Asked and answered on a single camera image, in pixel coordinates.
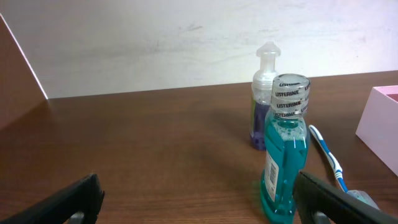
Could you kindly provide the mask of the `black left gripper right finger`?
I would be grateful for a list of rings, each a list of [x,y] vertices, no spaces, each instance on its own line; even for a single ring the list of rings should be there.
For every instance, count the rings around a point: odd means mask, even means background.
[[[303,224],[397,224],[397,218],[355,199],[308,172],[298,173],[293,197]]]

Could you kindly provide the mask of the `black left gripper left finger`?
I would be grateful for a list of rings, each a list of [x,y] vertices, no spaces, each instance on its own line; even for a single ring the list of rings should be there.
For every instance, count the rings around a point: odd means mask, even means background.
[[[80,223],[96,223],[105,191],[92,173],[1,223],[64,223],[75,214]]]

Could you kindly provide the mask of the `blue Listerine mouthwash bottle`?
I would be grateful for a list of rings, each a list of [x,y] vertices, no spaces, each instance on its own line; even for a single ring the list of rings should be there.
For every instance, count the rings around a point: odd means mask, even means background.
[[[296,210],[293,187],[305,166],[309,133],[304,116],[310,80],[286,73],[274,78],[270,109],[264,122],[266,161],[261,177],[261,203],[270,223],[292,223]]]

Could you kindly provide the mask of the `purple foam pump bottle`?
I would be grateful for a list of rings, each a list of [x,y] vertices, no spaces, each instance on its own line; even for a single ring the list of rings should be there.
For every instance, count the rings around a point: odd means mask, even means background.
[[[264,122],[271,106],[273,79],[278,75],[275,60],[280,55],[280,48],[273,42],[266,42],[256,51],[256,55],[260,58],[260,68],[251,83],[250,138],[255,149],[265,151]]]

